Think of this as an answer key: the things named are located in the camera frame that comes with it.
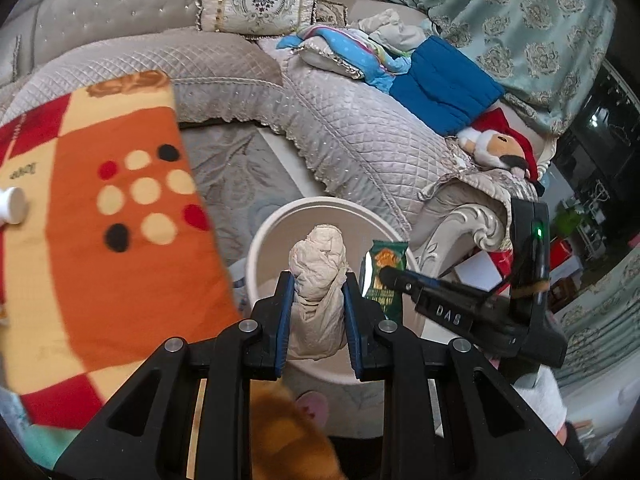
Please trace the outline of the santa plush toy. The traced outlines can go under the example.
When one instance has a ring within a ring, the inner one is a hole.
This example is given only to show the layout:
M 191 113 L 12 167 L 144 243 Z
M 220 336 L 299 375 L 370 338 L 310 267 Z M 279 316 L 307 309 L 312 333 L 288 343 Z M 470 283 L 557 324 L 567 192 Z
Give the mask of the santa plush toy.
M 478 166 L 510 171 L 530 183 L 539 179 L 532 144 L 510 126 L 499 107 L 481 114 L 472 125 L 458 132 L 457 141 Z

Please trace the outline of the colourful patterned blanket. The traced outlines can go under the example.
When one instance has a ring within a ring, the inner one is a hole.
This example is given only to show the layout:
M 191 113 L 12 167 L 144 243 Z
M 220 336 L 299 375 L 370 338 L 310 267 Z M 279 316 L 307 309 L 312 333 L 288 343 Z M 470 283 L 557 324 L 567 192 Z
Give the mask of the colourful patterned blanket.
M 157 70 L 77 89 L 1 129 L 1 355 L 27 419 L 78 430 L 166 339 L 239 315 Z

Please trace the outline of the blue folded cloth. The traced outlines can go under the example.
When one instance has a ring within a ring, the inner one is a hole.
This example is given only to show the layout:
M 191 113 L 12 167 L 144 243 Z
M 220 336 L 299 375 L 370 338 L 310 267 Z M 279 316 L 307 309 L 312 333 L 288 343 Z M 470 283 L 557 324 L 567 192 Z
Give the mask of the blue folded cloth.
M 408 73 L 390 87 L 390 96 L 439 136 L 469 127 L 503 95 L 501 84 L 437 36 L 416 48 Z

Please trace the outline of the colourful striped clothes pile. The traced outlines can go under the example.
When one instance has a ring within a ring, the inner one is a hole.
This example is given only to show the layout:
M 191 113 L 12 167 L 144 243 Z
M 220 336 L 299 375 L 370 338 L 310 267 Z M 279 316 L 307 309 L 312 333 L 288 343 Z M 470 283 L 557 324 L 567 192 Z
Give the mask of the colourful striped clothes pile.
M 411 58 L 394 58 L 367 34 L 353 28 L 311 25 L 280 39 L 277 49 L 288 49 L 312 67 L 361 80 L 384 93 L 390 92 L 394 79 L 411 67 Z

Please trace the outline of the green fuzzy sock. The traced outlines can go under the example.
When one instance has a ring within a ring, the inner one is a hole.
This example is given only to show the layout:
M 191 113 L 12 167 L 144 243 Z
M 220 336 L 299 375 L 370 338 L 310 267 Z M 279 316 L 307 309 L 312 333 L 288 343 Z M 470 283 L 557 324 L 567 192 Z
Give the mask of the green fuzzy sock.
M 23 431 L 23 446 L 28 456 L 39 466 L 53 469 L 66 448 L 78 436 L 79 430 L 29 425 Z

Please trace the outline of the teal patterned curtain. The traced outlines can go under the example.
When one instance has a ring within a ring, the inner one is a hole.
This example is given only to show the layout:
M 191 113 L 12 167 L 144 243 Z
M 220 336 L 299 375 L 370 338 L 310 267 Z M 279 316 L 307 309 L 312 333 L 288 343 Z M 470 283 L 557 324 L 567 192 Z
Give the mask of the teal patterned curtain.
M 605 58 L 613 0 L 387 0 L 426 15 L 427 27 L 506 90 L 530 128 L 559 136 L 582 108 Z

